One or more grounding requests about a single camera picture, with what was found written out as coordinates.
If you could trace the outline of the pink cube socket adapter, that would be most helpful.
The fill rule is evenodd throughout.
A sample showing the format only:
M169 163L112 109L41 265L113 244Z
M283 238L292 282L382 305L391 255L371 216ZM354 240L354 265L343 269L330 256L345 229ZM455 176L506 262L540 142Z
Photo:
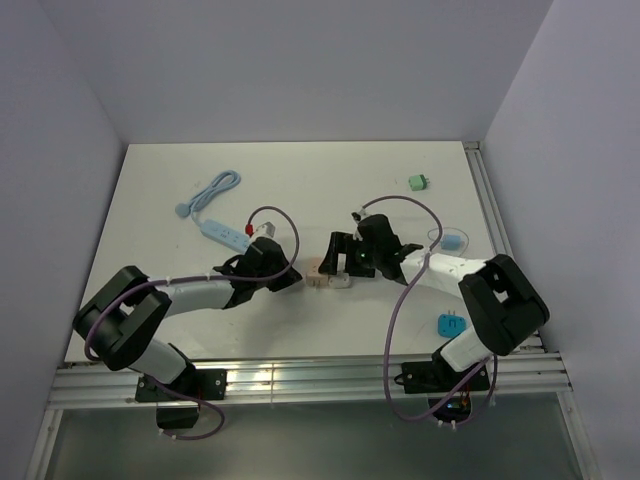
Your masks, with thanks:
M307 287L327 288L329 286L329 276L319 271L322 261L323 259L320 257L313 257L310 260L309 268L305 274L305 284Z

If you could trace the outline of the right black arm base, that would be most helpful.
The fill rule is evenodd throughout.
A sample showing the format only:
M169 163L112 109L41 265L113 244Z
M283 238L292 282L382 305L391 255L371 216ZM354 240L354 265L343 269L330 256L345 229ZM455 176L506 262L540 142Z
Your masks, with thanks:
M393 379L396 385L403 388L406 395L417 394L447 394L472 367L463 372L439 372L431 361L404 362L401 372ZM456 393L436 410L431 419L451 427L459 423L470 421L475 413L471 394L473 392L487 392L482 404L476 409L477 413L484 410L493 400L497 383L497 361L491 367L483 366L468 382L462 385Z

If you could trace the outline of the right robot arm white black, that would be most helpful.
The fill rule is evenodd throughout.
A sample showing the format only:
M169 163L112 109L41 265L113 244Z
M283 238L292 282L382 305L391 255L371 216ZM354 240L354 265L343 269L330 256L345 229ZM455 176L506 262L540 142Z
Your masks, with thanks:
M331 234L321 275L338 275L338 258L346 256L344 272L372 278L377 272L405 287L392 311L384 356L391 353L395 324L408 294L417 286L456 296L465 304L471 325L448 340L431 357L433 378L443 389L462 383L468 369L492 355L507 356L550 318L541 296L514 259L465 259L415 243L402 243L387 216L355 216L355 233Z

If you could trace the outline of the blue plug adapter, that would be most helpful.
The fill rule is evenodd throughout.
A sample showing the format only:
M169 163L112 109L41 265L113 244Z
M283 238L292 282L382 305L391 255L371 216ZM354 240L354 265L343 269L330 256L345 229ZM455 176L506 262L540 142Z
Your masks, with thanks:
M437 318L436 332L446 339L453 339L463 333L469 326L464 316L458 315L454 310L448 310Z

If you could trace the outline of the green plug adapter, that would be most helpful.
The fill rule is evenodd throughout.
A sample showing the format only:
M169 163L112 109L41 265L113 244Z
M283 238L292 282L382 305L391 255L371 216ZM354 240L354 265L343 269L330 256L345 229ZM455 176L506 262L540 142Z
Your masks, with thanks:
M408 178L408 186L411 191L423 191L429 188L430 179L423 174L412 175Z

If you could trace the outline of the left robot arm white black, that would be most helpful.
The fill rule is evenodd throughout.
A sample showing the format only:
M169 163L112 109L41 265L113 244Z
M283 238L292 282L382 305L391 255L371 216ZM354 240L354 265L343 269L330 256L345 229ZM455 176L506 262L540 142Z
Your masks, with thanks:
M152 377L170 398L183 399L194 389L194 366L155 338L161 323L192 311L236 308L260 289L279 292L301 281L281 246L261 236L203 276L151 281L138 267L123 267L78 311L73 330L110 370Z

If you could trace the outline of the white plug adapter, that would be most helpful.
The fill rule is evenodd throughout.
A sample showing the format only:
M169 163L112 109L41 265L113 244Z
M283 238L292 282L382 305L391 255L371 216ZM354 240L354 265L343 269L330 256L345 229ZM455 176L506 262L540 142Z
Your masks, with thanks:
M328 278L328 287L330 289L347 289L351 287L351 278L347 273L340 272Z

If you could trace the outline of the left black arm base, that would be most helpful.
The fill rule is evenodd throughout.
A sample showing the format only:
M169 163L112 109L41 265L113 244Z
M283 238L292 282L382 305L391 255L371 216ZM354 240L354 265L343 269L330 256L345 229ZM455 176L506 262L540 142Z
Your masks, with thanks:
M225 414L213 401L225 398L226 369L194 369L189 367L176 380L162 384L149 375L142 375L134 399L137 403L156 405L156 425L163 433L178 439L201 439L218 433L226 421ZM188 434L206 413L214 412L218 424L209 432Z

